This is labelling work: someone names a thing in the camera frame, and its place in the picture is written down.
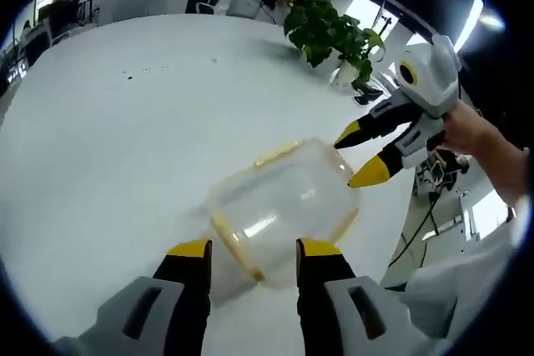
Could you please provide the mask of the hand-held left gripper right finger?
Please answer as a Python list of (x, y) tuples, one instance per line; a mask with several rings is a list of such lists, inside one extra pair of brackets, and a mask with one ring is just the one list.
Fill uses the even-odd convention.
[(417, 329), (397, 296), (356, 276), (331, 243), (300, 238), (296, 252), (306, 355), (417, 354)]

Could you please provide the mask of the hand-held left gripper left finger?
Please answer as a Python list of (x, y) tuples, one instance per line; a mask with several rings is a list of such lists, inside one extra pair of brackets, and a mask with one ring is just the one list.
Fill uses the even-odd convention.
[(210, 313), (212, 241), (171, 248), (151, 277), (106, 301), (95, 324), (97, 355), (200, 355)]

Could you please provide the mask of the person's right hand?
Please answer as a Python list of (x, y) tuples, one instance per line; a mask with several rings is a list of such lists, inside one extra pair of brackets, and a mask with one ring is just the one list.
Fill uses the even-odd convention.
[(445, 137), (441, 147), (474, 155), (482, 134), (486, 131), (486, 120), (474, 108), (457, 100), (443, 121)]

